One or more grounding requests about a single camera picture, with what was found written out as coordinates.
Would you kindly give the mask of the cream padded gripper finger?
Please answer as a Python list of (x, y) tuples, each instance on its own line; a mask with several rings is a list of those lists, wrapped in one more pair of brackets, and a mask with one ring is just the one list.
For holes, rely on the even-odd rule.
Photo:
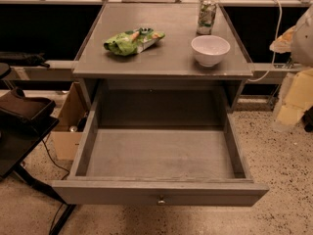
[(295, 26), (290, 27), (282, 35), (280, 35), (276, 40), (274, 40), (269, 49), (273, 52), (283, 54), (291, 50), (291, 41), (293, 37)]

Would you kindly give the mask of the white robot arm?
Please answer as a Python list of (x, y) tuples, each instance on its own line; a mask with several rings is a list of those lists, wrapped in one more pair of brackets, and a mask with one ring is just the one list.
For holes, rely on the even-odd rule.
[(289, 52), (296, 63), (313, 67), (313, 5), (269, 49), (280, 54)]

